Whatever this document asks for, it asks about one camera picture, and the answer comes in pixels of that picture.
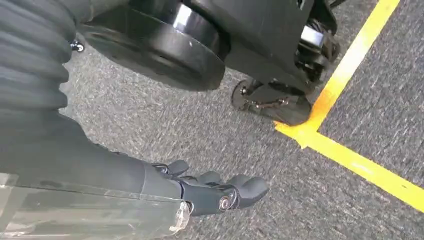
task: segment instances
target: gray carpet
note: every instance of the gray carpet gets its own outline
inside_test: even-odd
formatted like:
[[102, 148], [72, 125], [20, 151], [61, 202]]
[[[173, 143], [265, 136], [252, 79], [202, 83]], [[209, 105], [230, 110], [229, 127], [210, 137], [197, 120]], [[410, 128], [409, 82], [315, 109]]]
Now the gray carpet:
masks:
[[[335, 11], [343, 52], [375, 3], [349, 0]], [[421, 186], [422, 9], [421, 0], [402, 1], [320, 129]], [[124, 69], [91, 47], [66, 67], [63, 112], [93, 141], [152, 162], [187, 160], [191, 174], [243, 173], [271, 186], [255, 207], [193, 218], [169, 239], [424, 238], [422, 213], [313, 150], [300, 150], [270, 120], [235, 111], [230, 94], [246, 78], [238, 72], [228, 70], [219, 90], [193, 93]]]

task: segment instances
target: yellow floor marking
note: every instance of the yellow floor marking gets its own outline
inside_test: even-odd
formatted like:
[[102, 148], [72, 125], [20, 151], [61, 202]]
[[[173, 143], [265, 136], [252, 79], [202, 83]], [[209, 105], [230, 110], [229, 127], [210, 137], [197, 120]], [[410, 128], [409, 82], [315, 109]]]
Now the yellow floor marking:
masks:
[[307, 145], [424, 213], [424, 189], [419, 186], [318, 132], [308, 135]]
[[310, 147], [424, 213], [424, 189], [317, 132], [399, 2], [377, 3], [313, 105], [310, 119], [294, 127], [276, 122], [275, 129], [296, 140], [302, 149]]

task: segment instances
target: metal bolt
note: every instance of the metal bolt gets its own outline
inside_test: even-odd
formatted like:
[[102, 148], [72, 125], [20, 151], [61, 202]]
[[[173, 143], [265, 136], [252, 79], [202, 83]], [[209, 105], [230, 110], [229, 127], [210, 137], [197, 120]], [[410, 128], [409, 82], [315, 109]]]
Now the metal bolt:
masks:
[[241, 90], [240, 90], [242, 95], [245, 95], [248, 93], [248, 90], [246, 89], [246, 87], [244, 86]]
[[221, 197], [219, 200], [219, 210], [224, 212], [230, 208], [230, 198], [227, 196]]
[[71, 42], [70, 47], [73, 51], [77, 51], [78, 53], [82, 53], [86, 49], [85, 46], [78, 40]]
[[280, 99], [279, 102], [281, 103], [281, 105], [287, 105], [287, 104], [289, 104], [289, 100], [287, 100], [287, 99]]

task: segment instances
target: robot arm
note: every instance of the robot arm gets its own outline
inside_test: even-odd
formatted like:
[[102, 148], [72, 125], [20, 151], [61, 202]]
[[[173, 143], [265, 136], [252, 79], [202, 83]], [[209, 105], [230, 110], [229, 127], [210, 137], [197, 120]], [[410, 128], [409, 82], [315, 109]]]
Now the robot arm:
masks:
[[0, 236], [161, 237], [190, 215], [245, 208], [267, 193], [261, 178], [180, 176], [184, 161], [150, 164], [111, 152], [59, 114], [76, 25], [126, 2], [0, 1]]

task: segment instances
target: joint screw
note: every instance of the joint screw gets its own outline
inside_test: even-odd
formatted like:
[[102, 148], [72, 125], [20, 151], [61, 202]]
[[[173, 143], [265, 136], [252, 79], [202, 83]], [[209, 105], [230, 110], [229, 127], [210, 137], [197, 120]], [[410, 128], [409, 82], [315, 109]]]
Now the joint screw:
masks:
[[219, 200], [219, 210], [225, 212], [230, 208], [230, 199], [227, 196], [221, 197]]
[[248, 90], [246, 89], [246, 87], [244, 86], [241, 90], [240, 90], [240, 92], [241, 92], [241, 95], [245, 95], [245, 94], [247, 94], [248, 93]]

